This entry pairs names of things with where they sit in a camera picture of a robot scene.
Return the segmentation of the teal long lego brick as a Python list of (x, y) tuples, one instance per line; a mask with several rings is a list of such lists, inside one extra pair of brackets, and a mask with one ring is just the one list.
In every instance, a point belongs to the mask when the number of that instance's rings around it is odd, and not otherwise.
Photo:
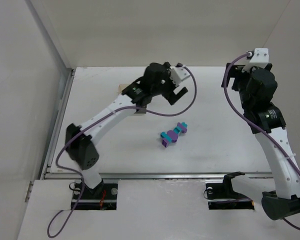
[(168, 141), (169, 143), (172, 142), (171, 137), (166, 132), (164, 132), (164, 131), (160, 134), (160, 137), (162, 139), (164, 139), (165, 141)]

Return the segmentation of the purple round lego brick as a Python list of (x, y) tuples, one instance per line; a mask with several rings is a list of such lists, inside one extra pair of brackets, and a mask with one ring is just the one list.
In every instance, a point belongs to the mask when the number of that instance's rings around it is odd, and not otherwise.
[(169, 143), (176, 143), (179, 138), (179, 134), (176, 133), (174, 130), (168, 130), (166, 135), (166, 138), (168, 139)]

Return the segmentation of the small purple lego brick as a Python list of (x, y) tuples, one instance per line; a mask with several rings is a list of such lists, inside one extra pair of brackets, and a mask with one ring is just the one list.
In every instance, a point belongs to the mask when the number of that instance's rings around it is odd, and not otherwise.
[(166, 139), (166, 138), (163, 138), (162, 141), (161, 141), (161, 144), (162, 144), (165, 148), (167, 148), (167, 147), (169, 146), (169, 144), (170, 144), (170, 141), (169, 141), (168, 139)]

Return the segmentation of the purple curved boat lego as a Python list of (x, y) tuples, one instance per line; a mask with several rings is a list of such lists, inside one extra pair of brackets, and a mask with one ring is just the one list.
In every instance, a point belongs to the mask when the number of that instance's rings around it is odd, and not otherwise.
[(186, 134), (187, 131), (188, 131), (188, 125), (185, 122), (178, 122), (177, 126), (176, 126), (176, 129), (177, 129), (177, 134), (178, 135)]

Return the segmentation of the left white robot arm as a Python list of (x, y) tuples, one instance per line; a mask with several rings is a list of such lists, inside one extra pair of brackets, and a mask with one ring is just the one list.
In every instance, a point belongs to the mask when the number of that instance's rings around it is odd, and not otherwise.
[(85, 186), (92, 195), (98, 195), (104, 185), (97, 166), (100, 155), (96, 149), (102, 137), (119, 122), (146, 107), (156, 96), (162, 96), (174, 105), (188, 92), (186, 87), (178, 93), (175, 89), (189, 78), (191, 74), (181, 63), (171, 66), (168, 62), (153, 62), (108, 107), (90, 120), (80, 125), (72, 123), (66, 128), (65, 150), (79, 166)]

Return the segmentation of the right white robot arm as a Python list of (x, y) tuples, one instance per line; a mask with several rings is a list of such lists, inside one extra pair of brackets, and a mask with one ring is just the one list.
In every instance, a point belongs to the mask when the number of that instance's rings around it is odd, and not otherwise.
[(232, 90), (239, 93), (243, 113), (235, 113), (248, 123), (260, 144), (275, 183), (266, 190), (242, 172), (224, 176), (229, 195), (244, 195), (258, 202), (271, 220), (284, 220), (300, 213), (300, 170), (291, 150), (286, 122), (278, 107), (272, 103), (278, 87), (272, 64), (253, 66), (243, 71), (243, 65), (226, 64), (221, 86), (226, 91), (234, 78)]

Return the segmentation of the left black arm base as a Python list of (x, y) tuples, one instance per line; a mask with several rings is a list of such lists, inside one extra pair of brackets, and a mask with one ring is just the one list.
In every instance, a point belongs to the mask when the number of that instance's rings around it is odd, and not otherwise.
[(78, 211), (114, 211), (117, 209), (118, 183), (104, 183), (100, 192), (91, 193), (87, 187), (74, 208)]

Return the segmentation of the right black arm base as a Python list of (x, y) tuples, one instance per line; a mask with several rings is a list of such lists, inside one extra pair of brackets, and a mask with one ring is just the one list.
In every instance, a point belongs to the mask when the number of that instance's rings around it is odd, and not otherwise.
[(230, 192), (222, 182), (208, 182), (203, 196), (209, 210), (254, 210), (254, 202), (247, 196)]

